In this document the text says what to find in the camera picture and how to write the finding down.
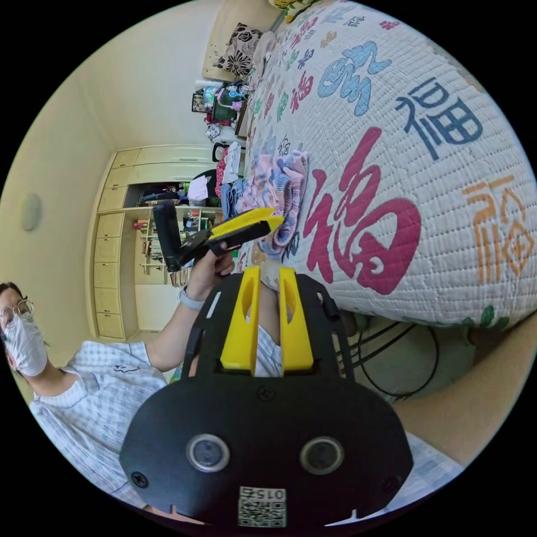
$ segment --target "floral pillow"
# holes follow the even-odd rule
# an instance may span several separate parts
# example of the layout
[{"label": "floral pillow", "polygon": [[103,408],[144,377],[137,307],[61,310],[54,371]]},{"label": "floral pillow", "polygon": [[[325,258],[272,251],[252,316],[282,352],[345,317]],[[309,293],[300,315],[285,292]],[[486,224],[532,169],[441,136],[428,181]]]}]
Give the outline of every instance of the floral pillow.
[{"label": "floral pillow", "polygon": [[240,22],[235,28],[225,54],[213,63],[214,67],[225,69],[237,77],[250,72],[253,53],[263,32]]}]

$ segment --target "hand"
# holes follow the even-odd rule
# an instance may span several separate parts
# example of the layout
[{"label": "hand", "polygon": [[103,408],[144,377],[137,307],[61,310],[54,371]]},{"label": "hand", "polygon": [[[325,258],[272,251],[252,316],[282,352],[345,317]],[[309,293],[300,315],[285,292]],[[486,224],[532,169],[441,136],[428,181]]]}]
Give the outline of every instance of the hand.
[{"label": "hand", "polygon": [[[227,244],[222,243],[220,247],[226,249]],[[189,283],[186,288],[188,298],[204,302],[213,287],[222,279],[222,276],[231,274],[234,268],[235,263],[231,252],[226,252],[217,257],[209,250],[190,272]]]}]

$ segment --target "glasses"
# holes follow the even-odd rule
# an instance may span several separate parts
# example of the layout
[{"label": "glasses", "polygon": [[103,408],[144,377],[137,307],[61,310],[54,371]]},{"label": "glasses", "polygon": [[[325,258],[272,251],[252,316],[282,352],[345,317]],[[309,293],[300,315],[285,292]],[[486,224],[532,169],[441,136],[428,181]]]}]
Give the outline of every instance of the glasses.
[{"label": "glasses", "polygon": [[5,306],[0,312],[0,317],[2,318],[3,327],[7,328],[11,321],[15,318],[15,315],[33,315],[34,314],[34,304],[25,298],[21,300],[16,306],[11,308],[10,306]]}]

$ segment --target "quilt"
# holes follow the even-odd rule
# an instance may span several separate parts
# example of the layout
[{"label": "quilt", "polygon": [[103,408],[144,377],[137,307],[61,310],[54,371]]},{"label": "quilt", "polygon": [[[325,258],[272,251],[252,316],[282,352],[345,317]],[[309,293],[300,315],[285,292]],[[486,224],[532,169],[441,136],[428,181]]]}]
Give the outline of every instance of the quilt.
[{"label": "quilt", "polygon": [[[276,33],[251,101],[255,156],[309,154],[281,262],[338,306],[432,326],[504,329],[537,309],[537,186],[486,90],[404,23],[321,0]],[[239,269],[278,262],[255,244]]]}]

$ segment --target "qr code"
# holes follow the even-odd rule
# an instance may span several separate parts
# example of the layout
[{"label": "qr code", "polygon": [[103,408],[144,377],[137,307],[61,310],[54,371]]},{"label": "qr code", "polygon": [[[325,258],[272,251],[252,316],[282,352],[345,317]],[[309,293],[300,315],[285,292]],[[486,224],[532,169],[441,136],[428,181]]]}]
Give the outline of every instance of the qr code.
[{"label": "qr code", "polygon": [[285,527],[285,492],[280,489],[241,488],[239,526]]}]

